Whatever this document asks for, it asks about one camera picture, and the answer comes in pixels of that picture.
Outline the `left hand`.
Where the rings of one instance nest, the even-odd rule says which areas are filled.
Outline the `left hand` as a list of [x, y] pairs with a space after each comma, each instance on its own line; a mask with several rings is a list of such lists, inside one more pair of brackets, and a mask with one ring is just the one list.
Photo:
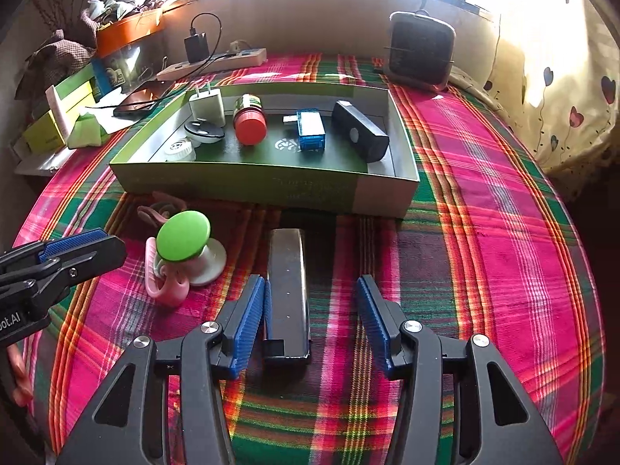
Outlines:
[[28, 378], [28, 371], [26, 370], [22, 353], [15, 344], [9, 345], [6, 351], [15, 384], [9, 393], [18, 406], [28, 406], [33, 401], [34, 392], [31, 381]]

